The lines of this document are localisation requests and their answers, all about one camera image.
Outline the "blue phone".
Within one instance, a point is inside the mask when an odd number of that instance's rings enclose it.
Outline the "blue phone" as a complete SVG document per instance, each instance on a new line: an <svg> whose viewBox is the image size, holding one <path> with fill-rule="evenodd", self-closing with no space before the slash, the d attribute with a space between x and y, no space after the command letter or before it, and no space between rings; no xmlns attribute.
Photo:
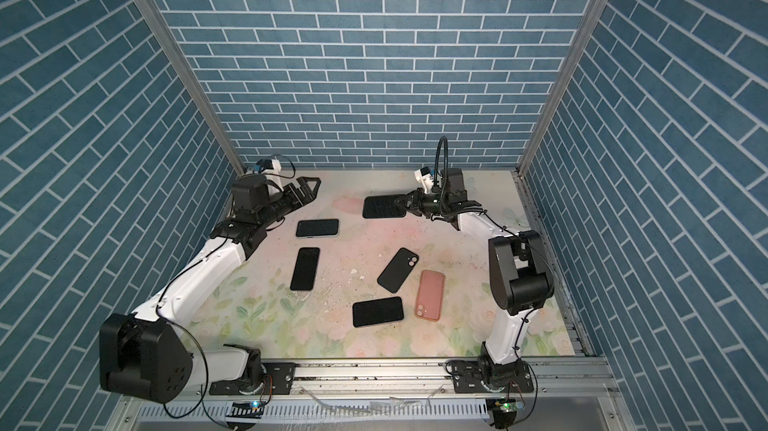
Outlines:
<svg viewBox="0 0 768 431"><path fill-rule="evenodd" d="M338 219L317 219L299 221L296 227L297 238L336 236L339 233Z"/></svg>

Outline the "black phone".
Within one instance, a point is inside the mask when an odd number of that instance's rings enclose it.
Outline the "black phone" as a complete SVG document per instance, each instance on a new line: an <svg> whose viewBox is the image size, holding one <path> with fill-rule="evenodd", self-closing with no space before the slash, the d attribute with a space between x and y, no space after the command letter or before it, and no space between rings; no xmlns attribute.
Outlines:
<svg viewBox="0 0 768 431"><path fill-rule="evenodd" d="M368 327L404 319L402 299L397 296L356 302L352 306L353 326Z"/></svg>
<svg viewBox="0 0 768 431"><path fill-rule="evenodd" d="M314 288L320 249L317 247L300 248L297 254L290 290L309 292Z"/></svg>
<svg viewBox="0 0 768 431"><path fill-rule="evenodd" d="M367 196L363 202L362 216L364 219L394 219L404 218L407 211L397 205L402 194Z"/></svg>

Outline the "black phone case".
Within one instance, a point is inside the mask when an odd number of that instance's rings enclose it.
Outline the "black phone case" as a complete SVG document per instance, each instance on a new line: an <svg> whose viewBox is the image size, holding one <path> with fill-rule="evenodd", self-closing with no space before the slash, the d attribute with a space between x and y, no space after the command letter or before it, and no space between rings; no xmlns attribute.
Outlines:
<svg viewBox="0 0 768 431"><path fill-rule="evenodd" d="M390 293L398 292L418 261L416 253L400 248L377 278L377 283Z"/></svg>

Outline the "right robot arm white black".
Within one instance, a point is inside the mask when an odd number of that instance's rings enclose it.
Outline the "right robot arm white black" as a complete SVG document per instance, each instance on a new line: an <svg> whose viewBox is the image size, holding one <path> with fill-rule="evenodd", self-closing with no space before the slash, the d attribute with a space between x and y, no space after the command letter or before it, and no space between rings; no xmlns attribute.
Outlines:
<svg viewBox="0 0 768 431"><path fill-rule="evenodd" d="M496 391L530 374L522 344L536 313L554 295L555 280L533 230L503 225L483 205L468 198L463 173L447 168L428 175L415 173L422 185L396 200L396 206L418 217L443 221L457 231L488 244L489 287L498 307L489 338L477 359L479 378Z"/></svg>

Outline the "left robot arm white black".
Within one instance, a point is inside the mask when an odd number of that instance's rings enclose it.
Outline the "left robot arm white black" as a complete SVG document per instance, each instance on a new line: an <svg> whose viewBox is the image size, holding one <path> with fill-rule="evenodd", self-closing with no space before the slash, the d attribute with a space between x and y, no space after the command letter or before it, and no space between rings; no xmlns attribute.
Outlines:
<svg viewBox="0 0 768 431"><path fill-rule="evenodd" d="M239 394L264 387L266 372L255 348L228 345L205 351L182 342L195 313L246 262L288 214L312 203L321 181L299 177L279 186L261 174L232 186L231 214L213 228L200 252L157 294L129 314L115 313L99 330L103 390L167 404L185 390L222 385Z"/></svg>

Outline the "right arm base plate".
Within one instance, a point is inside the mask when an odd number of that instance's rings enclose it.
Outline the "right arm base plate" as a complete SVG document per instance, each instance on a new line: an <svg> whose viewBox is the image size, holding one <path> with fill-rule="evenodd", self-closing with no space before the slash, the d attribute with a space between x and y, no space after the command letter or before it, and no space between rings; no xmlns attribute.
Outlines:
<svg viewBox="0 0 768 431"><path fill-rule="evenodd" d="M499 365L486 358L479 360L448 360L443 368L451 378L454 391L469 393L531 393L534 391L533 375L527 363L518 360Z"/></svg>

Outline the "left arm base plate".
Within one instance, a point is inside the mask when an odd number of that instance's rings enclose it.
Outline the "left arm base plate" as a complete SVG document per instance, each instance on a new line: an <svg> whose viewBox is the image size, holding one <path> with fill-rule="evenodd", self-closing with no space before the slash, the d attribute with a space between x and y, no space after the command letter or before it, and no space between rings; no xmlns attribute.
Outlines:
<svg viewBox="0 0 768 431"><path fill-rule="evenodd" d="M213 396L240 396L268 394L266 385L272 383L273 395L288 395L293 386L297 364L293 362L263 362L262 381L251 385L247 379L218 381L210 385L208 393Z"/></svg>

